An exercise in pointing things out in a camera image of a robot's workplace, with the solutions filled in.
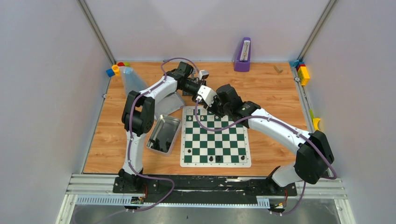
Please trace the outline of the green white chess mat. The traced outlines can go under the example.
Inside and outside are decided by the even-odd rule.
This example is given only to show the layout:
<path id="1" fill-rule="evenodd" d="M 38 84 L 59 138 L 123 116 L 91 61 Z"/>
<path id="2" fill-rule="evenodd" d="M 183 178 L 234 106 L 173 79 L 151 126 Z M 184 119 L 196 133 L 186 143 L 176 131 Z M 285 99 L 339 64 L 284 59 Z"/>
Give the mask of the green white chess mat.
<path id="1" fill-rule="evenodd" d="M 241 124 L 233 125 L 227 116 L 221 118 L 201 106 L 186 106 L 181 135 L 181 167 L 251 167 L 248 130 Z M 222 162 L 215 161 L 217 155 L 222 156 Z"/>

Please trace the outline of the metal tin with black pieces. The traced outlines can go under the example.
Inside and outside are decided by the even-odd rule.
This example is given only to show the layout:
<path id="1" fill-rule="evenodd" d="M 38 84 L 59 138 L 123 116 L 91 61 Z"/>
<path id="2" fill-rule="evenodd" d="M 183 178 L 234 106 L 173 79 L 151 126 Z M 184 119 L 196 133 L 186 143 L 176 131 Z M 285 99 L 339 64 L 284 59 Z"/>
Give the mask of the metal tin with black pieces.
<path id="1" fill-rule="evenodd" d="M 148 139 L 146 147 L 152 152 L 170 156 L 181 130 L 181 119 L 161 114 Z"/>

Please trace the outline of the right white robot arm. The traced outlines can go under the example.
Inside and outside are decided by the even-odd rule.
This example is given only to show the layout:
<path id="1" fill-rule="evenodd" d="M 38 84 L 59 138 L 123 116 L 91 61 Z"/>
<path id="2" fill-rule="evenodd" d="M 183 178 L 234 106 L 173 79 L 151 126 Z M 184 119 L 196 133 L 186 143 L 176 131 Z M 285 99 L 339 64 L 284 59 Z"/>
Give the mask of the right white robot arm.
<path id="1" fill-rule="evenodd" d="M 284 191 L 290 183 L 304 181 L 316 184 L 334 162 L 326 135 L 320 130 L 308 132 L 272 116 L 252 101 L 243 101 L 229 84 L 211 91 L 207 110 L 228 116 L 237 124 L 261 132 L 288 148 L 296 159 L 289 165 L 275 168 L 269 175 L 267 190 L 273 195 Z"/>

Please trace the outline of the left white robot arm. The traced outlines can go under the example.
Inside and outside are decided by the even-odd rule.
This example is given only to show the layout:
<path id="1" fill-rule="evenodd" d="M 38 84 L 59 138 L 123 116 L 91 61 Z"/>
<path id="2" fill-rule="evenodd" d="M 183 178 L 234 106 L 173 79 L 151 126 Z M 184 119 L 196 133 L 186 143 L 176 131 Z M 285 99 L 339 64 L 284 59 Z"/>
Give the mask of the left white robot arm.
<path id="1" fill-rule="evenodd" d="M 154 123 L 156 104 L 177 90 L 196 96 L 200 86 L 206 84 L 207 75 L 190 77 L 193 70 L 190 64 L 180 62 L 151 87 L 128 93 L 121 117 L 127 134 L 126 157 L 118 175 L 130 192 L 137 193 L 143 187 L 142 153 L 146 135 Z"/>

